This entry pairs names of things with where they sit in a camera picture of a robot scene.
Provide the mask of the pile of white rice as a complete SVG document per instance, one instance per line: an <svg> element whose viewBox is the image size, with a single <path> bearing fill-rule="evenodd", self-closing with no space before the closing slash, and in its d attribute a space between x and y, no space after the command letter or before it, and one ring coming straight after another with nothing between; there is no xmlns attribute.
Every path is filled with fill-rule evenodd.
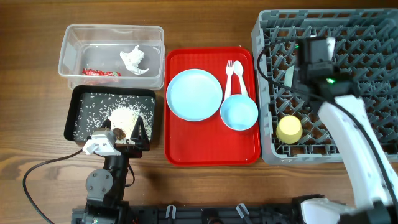
<svg viewBox="0 0 398 224"><path fill-rule="evenodd" d="M139 112L130 107L120 107L112 110L109 120L111 129L121 129L129 137L135 127Z"/></svg>

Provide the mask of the light green bowl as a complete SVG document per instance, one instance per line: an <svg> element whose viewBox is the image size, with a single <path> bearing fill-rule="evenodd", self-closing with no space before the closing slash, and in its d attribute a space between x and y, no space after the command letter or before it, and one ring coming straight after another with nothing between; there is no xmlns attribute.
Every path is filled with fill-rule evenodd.
<svg viewBox="0 0 398 224"><path fill-rule="evenodd" d="M287 86L287 87L291 87L292 86L292 82L293 82L293 77L294 77L294 65L289 67L285 71L284 85Z"/></svg>

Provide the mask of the red snack wrapper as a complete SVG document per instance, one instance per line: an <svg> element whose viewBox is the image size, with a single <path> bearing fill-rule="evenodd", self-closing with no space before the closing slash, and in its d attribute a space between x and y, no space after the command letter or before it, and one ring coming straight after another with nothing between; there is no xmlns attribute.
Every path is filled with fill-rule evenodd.
<svg viewBox="0 0 398 224"><path fill-rule="evenodd" d="M82 70L82 74L86 76L95 76L95 77L120 77L121 74L119 72L110 72L110 71L102 71L95 69L85 68Z"/></svg>

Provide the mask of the yellow cup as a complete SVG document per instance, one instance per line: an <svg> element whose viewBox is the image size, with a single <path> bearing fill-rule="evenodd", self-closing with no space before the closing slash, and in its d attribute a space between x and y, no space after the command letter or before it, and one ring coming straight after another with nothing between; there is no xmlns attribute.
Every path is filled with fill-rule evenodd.
<svg viewBox="0 0 398 224"><path fill-rule="evenodd" d="M284 116L277 125L276 135L283 143L296 143L301 139L302 134L302 124L296 116Z"/></svg>

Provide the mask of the light blue plate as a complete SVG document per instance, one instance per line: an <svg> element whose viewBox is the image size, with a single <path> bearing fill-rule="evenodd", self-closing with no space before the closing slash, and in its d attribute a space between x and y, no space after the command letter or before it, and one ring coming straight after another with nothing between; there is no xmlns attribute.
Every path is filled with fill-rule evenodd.
<svg viewBox="0 0 398 224"><path fill-rule="evenodd" d="M210 72L188 69L171 79L166 99L177 117L185 121L203 121L218 111L223 91L219 81Z"/></svg>

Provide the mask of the white napkin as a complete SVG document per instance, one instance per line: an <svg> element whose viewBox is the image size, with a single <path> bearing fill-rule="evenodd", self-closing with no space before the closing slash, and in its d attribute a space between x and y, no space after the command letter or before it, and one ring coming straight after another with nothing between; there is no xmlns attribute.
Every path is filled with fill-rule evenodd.
<svg viewBox="0 0 398 224"><path fill-rule="evenodd" d="M142 75L149 69L140 69L139 64L144 59L145 54L139 49L139 45L135 46L131 52L120 51L119 56L124 62L125 68L135 75Z"/></svg>

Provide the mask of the white plastic spoon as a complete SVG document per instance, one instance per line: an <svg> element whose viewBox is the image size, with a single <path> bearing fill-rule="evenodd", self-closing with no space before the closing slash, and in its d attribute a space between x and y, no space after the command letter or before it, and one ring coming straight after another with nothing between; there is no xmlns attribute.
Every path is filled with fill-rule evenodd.
<svg viewBox="0 0 398 224"><path fill-rule="evenodd" d="M243 69L243 65L242 65L242 63L240 61L237 60L237 61L235 61L233 63L233 71L238 76L239 86L240 86L240 89L241 89L241 94L245 95L245 96L248 96L248 91L246 89L246 85L245 85L245 82L243 80L244 69Z"/></svg>

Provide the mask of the light blue bowl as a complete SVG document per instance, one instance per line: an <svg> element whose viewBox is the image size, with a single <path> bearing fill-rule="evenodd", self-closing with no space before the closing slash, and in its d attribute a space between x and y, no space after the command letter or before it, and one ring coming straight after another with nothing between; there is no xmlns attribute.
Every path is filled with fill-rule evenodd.
<svg viewBox="0 0 398 224"><path fill-rule="evenodd" d="M221 104L221 120L234 131L253 127L259 117L256 103L245 95L231 95Z"/></svg>

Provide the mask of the white plastic fork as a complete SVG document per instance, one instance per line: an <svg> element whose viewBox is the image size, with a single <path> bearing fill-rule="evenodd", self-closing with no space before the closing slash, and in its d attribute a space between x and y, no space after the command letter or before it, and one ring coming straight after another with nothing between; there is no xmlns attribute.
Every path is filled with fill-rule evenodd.
<svg viewBox="0 0 398 224"><path fill-rule="evenodd" d="M227 80L224 92L224 100L226 100L228 97L231 96L231 81L232 81L232 75L234 73L233 63L234 62L232 60L228 60L226 65Z"/></svg>

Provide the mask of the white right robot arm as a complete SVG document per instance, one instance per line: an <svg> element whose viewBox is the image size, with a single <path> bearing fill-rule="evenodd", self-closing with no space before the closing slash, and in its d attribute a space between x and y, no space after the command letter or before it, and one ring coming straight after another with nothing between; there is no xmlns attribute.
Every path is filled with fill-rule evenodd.
<svg viewBox="0 0 398 224"><path fill-rule="evenodd" d="M288 84L310 105L331 134L354 192L351 208L327 198L300 203L304 223L397 223L397 174L370 125L350 75L331 62L291 66Z"/></svg>

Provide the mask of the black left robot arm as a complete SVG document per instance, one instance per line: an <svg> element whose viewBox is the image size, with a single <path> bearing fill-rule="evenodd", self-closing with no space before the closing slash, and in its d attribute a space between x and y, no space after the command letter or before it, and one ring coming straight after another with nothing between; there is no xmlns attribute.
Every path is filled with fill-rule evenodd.
<svg viewBox="0 0 398 224"><path fill-rule="evenodd" d="M138 117L130 140L132 145L117 146L117 134L111 129L111 121L105 120L100 128L88 137L83 151L104 157L104 166L93 171L86 179L88 192L86 206L80 223L134 223L130 204L123 200L127 173L132 170L131 158L142 157L150 148L143 119Z"/></svg>

